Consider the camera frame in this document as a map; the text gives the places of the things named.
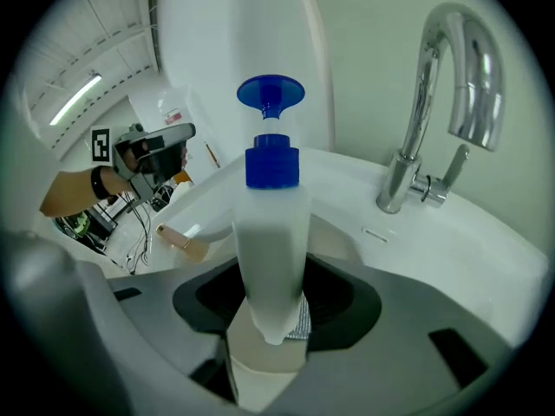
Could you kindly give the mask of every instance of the blue funnel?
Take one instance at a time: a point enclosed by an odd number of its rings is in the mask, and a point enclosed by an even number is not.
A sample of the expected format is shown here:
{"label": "blue funnel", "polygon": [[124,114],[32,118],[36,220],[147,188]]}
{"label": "blue funnel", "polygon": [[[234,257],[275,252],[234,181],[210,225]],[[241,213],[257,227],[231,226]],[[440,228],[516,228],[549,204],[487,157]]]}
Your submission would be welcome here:
{"label": "blue funnel", "polygon": [[237,98],[247,107],[262,111],[263,119],[279,119],[282,111],[304,98],[304,88],[298,81],[284,75],[259,75],[238,88]]}

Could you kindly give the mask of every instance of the person's hand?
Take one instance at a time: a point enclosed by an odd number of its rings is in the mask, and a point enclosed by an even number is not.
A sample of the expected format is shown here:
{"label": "person's hand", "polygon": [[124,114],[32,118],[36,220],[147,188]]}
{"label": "person's hand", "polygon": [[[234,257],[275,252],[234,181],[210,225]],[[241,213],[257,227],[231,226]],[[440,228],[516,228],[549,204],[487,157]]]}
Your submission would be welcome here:
{"label": "person's hand", "polygon": [[[145,151],[148,151],[148,145],[146,141],[142,142],[142,149],[144,149]],[[186,156],[187,156],[187,148],[183,146],[181,148],[181,166],[185,166],[187,164]],[[131,148],[129,148],[127,151],[124,152],[123,162],[125,163],[127,168],[129,168],[131,171],[133,172],[137,171],[137,166],[139,166],[139,162],[137,162],[137,159],[135,158],[133,151],[131,151]]]}
{"label": "person's hand", "polygon": [[[146,141],[142,142],[142,149],[144,149],[145,151],[148,151],[148,145]],[[126,167],[129,168],[131,171],[136,172],[137,166],[139,166],[139,162],[135,158],[135,155],[133,154],[133,151],[131,151],[131,148],[125,151],[122,157],[123,157],[123,163],[125,163]]]}

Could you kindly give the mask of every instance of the black wristband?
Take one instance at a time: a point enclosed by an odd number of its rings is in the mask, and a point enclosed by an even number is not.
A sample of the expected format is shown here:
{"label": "black wristband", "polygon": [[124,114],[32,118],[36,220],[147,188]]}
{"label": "black wristband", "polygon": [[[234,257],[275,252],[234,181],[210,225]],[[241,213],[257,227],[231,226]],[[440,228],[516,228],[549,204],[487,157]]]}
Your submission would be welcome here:
{"label": "black wristband", "polygon": [[96,168],[93,168],[93,171],[90,172],[90,184],[93,187],[93,192],[95,193],[96,198],[98,198],[99,200],[110,197],[110,193],[102,183],[102,168],[104,168],[104,166],[97,166]]}

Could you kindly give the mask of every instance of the cable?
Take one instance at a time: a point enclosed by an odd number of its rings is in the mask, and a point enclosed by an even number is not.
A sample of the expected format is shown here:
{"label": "cable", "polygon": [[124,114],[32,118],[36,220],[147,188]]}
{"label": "cable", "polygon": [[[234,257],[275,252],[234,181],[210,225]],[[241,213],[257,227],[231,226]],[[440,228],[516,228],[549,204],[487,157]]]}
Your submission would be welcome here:
{"label": "cable", "polygon": [[[145,265],[148,265],[147,263],[148,236],[150,235],[150,230],[151,230],[150,214],[148,214],[147,208],[145,208],[145,206],[142,205],[142,209],[144,210],[145,214],[147,214],[147,225],[146,225],[145,221],[140,216],[140,213],[137,211],[135,207],[132,206],[132,203],[131,203],[132,201],[131,201],[131,198],[129,197],[129,193],[124,192],[121,198],[123,198],[123,201],[131,208],[131,211],[139,221],[140,226],[142,227],[142,230],[144,233],[139,236],[137,241],[127,252],[126,268],[129,271],[129,274],[134,275],[137,270],[137,263],[139,262],[139,260],[141,260]],[[142,251],[139,254],[137,254],[139,249],[141,248],[141,244],[142,244]]]}

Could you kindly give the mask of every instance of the ceiling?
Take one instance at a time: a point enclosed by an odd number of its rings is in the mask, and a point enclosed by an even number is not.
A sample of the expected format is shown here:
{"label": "ceiling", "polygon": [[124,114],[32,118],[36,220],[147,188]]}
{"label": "ceiling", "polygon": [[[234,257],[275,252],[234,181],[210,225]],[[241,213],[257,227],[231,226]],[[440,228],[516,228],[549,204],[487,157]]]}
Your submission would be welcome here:
{"label": "ceiling", "polygon": [[[15,66],[33,121],[55,148],[76,119],[116,87],[158,69],[149,0],[57,0],[29,35]],[[54,116],[91,78],[102,80],[60,120]]]}

